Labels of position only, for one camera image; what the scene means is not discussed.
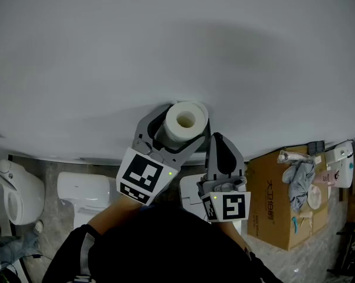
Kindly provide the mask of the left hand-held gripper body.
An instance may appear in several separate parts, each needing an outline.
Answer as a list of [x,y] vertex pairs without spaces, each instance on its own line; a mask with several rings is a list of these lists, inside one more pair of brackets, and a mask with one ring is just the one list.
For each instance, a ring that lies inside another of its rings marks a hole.
[[165,146],[157,150],[143,140],[134,140],[126,150],[116,176],[121,194],[149,206],[180,171],[179,151]]

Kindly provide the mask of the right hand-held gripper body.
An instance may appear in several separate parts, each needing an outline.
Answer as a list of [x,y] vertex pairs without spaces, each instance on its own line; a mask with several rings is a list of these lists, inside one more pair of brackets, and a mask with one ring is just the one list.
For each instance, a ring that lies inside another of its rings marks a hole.
[[247,220],[251,193],[243,188],[246,177],[200,181],[198,194],[202,200],[208,222],[232,222]]

